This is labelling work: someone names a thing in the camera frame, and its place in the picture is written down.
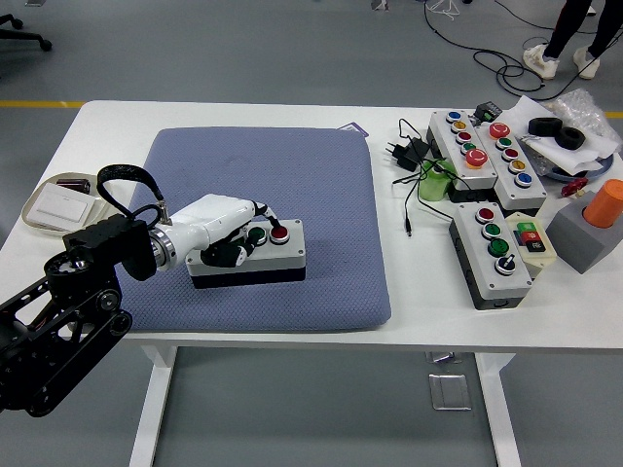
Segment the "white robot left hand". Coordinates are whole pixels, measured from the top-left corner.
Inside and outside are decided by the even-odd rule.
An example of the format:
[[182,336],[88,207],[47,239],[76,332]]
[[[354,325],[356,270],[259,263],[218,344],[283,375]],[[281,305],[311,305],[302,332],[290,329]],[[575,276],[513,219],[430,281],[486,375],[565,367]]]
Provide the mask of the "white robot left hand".
[[194,201],[151,232],[153,246],[159,250],[158,268],[178,267],[193,250],[201,252],[208,266],[240,266],[264,242],[263,237],[246,228],[257,216],[270,222],[271,241],[283,244],[289,240],[289,231],[263,203],[214,194]]

